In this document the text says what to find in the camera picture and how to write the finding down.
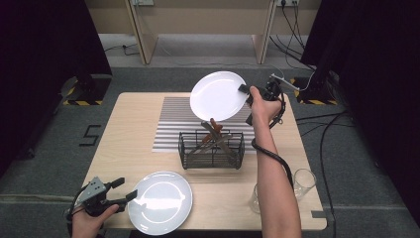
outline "black wire basket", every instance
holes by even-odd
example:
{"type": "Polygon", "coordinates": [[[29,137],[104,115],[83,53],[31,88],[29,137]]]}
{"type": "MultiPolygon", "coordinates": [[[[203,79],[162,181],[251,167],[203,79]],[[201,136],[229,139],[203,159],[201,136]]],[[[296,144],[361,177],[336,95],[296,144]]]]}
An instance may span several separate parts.
{"type": "Polygon", "coordinates": [[[239,169],[244,158],[244,134],[222,131],[225,140],[217,143],[202,140],[208,132],[179,133],[178,151],[182,167],[187,169],[232,168],[239,169]]]}

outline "gray carpet floor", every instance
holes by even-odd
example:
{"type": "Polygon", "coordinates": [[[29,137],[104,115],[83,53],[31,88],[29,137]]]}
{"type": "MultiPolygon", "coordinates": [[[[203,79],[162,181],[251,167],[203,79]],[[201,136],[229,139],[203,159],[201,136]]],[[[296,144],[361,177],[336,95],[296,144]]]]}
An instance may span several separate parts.
{"type": "MultiPolygon", "coordinates": [[[[60,105],[35,149],[35,157],[14,161],[0,179],[0,237],[68,237],[62,212],[80,189],[95,154],[117,97],[122,92],[191,91],[203,76],[217,70],[239,74],[247,84],[264,86],[274,68],[113,68],[111,84],[100,106],[60,105]],[[98,135],[94,146],[83,138],[89,125],[90,134],[98,135]]],[[[309,76],[305,70],[288,69],[286,78],[309,76]]],[[[72,86],[71,79],[63,93],[72,86]]],[[[290,90],[288,108],[296,119],[339,113],[339,105],[298,103],[290,90]]],[[[328,217],[323,231],[305,231],[304,237],[420,237],[420,230],[404,206],[389,177],[375,165],[363,134],[350,114],[340,117],[323,140],[322,162],[334,209],[323,179],[320,143],[333,117],[298,120],[299,132],[311,166],[318,179],[317,188],[328,217]]],[[[252,237],[259,233],[179,233],[168,237],[252,237]]],[[[126,230],[107,231],[106,237],[144,235],[126,230]]]]}

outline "striped mat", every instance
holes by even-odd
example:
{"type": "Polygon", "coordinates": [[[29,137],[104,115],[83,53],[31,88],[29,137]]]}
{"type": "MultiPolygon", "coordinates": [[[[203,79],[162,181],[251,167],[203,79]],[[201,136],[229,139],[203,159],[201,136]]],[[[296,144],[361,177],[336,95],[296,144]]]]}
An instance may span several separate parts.
{"type": "MultiPolygon", "coordinates": [[[[247,104],[233,117],[217,122],[223,125],[223,131],[230,133],[244,133],[245,153],[255,154],[255,149],[251,146],[254,138],[254,129],[245,121],[251,114],[251,109],[247,104]]],[[[192,112],[189,106],[189,97],[165,97],[157,125],[157,133],[153,152],[177,152],[179,132],[194,133],[196,131],[206,132],[200,125],[199,119],[192,112]]]]}

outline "ceramic plate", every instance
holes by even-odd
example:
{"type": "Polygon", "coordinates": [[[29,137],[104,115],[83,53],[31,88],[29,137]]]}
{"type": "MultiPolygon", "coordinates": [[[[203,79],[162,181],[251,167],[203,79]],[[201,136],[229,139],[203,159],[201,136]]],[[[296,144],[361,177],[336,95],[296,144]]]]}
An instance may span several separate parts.
{"type": "Polygon", "coordinates": [[[191,187],[177,173],[153,173],[134,189],[138,192],[128,204],[129,215],[133,225],[145,234],[163,235],[175,230],[191,210],[191,187]]]}
{"type": "Polygon", "coordinates": [[[229,71],[217,71],[201,78],[191,91],[192,112],[204,121],[223,121],[241,110],[248,95],[238,90],[244,80],[229,71]]]}

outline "black curtain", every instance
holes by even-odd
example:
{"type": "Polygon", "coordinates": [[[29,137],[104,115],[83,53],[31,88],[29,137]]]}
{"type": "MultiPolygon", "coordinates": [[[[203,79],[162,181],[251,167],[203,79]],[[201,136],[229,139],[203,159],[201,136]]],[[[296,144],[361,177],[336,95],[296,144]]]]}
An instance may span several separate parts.
{"type": "Polygon", "coordinates": [[[111,68],[83,0],[1,1],[0,32],[1,176],[35,143],[67,80],[111,68]]]}
{"type": "Polygon", "coordinates": [[[323,67],[332,62],[340,85],[375,158],[387,172],[420,224],[420,5],[390,0],[323,0],[302,61],[323,67]],[[340,17],[346,3],[346,29],[340,17]],[[331,39],[343,30],[341,45],[331,39]]]}

